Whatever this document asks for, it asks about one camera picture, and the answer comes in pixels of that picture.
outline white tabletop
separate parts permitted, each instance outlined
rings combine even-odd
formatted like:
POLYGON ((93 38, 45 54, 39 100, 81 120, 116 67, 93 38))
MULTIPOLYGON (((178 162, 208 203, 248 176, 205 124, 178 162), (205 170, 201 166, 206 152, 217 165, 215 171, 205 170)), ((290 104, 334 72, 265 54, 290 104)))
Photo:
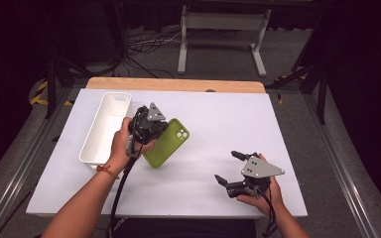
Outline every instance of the white tabletop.
MULTIPOLYGON (((82 89, 60 139, 30 200, 27 213, 53 215, 94 175, 79 160, 104 93, 82 89)), ((178 118, 190 137, 158 169, 144 159, 134 166, 122 191, 117 215, 129 217, 256 218, 260 212, 229 198, 214 175, 242 181, 245 163, 231 151, 262 153, 286 171, 278 176, 286 205, 295 216, 307 215, 305 203, 268 94, 177 91, 124 91, 133 110, 155 102, 167 117, 178 118)), ((118 182, 103 206, 110 214, 118 182)))

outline string bracelet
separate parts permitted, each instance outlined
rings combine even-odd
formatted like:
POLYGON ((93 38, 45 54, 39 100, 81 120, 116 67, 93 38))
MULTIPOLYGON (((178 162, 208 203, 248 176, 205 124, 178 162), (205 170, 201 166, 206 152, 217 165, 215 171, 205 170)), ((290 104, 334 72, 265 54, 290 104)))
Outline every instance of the string bracelet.
POLYGON ((108 172, 115 179, 119 179, 119 176, 117 176, 114 172, 110 171, 109 168, 110 168, 110 166, 108 166, 108 167, 97 166, 96 171, 97 172, 101 172, 101 171, 108 172))

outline black pants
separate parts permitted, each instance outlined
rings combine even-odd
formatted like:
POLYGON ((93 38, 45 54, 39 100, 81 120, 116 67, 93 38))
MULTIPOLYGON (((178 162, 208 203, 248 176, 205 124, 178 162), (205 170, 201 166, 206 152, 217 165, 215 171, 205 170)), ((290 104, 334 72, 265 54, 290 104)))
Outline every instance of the black pants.
POLYGON ((114 222, 113 238, 255 238, 252 219, 121 218, 114 222))

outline smartphone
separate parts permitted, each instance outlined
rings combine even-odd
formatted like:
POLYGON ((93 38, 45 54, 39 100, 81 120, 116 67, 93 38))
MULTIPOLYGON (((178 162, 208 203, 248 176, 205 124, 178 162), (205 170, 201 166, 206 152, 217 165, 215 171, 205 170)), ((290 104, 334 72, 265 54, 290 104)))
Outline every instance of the smartphone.
POLYGON ((190 136, 190 132, 176 118, 169 121, 166 131, 157 139, 156 146, 144 153, 144 158, 154 169, 159 168, 190 136))

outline person's left arm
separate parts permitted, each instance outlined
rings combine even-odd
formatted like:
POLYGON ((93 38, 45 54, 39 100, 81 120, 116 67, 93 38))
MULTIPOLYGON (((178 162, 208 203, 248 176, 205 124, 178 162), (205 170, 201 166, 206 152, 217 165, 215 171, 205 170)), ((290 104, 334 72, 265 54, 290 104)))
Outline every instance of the person's left arm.
MULTIPOLYGON (((110 158, 104 165, 118 176, 126 167, 129 157, 126 144, 129 138, 128 124, 131 118, 123 120, 122 128, 114 134, 110 158)), ((155 141, 142 148, 146 152, 155 141)), ((52 219, 42 237, 90 237, 95 229, 101 209, 115 182, 115 177, 105 171, 96 173, 52 219)))

